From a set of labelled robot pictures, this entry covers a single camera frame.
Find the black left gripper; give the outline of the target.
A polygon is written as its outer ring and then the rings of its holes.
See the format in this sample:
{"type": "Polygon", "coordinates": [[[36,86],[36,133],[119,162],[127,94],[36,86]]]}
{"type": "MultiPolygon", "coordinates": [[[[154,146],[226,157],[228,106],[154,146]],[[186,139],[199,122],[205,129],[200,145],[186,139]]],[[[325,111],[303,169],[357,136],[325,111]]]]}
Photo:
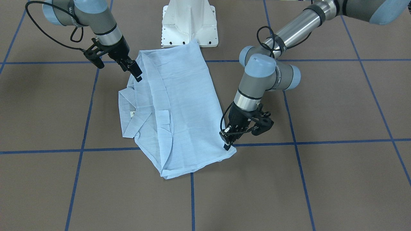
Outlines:
{"type": "Polygon", "coordinates": [[[251,118],[251,111],[245,111],[239,108],[235,103],[231,104],[227,128],[220,130],[220,137],[224,142],[223,147],[225,150],[228,151],[242,134],[252,131],[252,127],[249,126],[252,120],[251,118]]]}

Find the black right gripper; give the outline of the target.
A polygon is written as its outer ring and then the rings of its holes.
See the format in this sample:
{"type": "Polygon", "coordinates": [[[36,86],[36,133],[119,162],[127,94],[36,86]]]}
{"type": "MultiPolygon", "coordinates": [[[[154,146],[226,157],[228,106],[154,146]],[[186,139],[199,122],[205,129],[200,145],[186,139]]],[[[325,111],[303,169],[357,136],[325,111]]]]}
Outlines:
{"type": "Polygon", "coordinates": [[[124,72],[130,72],[135,80],[140,82],[142,80],[142,70],[135,60],[129,58],[130,49],[124,36],[116,44],[107,47],[109,57],[118,63],[124,72]]]}

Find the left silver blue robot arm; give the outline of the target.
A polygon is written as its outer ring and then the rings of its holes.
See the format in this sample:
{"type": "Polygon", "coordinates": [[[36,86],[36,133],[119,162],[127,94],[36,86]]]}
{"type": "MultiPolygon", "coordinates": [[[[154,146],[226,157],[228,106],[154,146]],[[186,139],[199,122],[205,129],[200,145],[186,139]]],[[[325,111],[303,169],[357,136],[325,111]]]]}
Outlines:
{"type": "Polygon", "coordinates": [[[261,135],[273,127],[261,100],[266,92],[288,91],[298,86],[298,67],[283,64],[287,54],[305,43],[317,28],[336,18],[350,18],[371,25],[388,25],[410,7],[409,0],[312,0],[278,31],[272,25],[256,32],[257,46],[244,47],[238,57],[244,74],[235,97],[220,121],[223,147],[229,150],[246,133],[261,135]]]}

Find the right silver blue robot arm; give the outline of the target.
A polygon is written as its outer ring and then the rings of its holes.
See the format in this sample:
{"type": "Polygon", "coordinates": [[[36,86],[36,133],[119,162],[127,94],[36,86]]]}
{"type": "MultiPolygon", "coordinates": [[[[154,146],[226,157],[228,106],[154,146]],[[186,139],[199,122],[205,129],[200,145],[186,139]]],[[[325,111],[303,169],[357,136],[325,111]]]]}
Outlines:
{"type": "Polygon", "coordinates": [[[129,46],[105,0],[46,0],[42,7],[45,18],[54,25],[90,27],[95,38],[84,56],[99,69],[104,68],[101,56],[108,54],[123,71],[129,71],[136,81],[142,80],[142,70],[129,57],[129,46]]]}

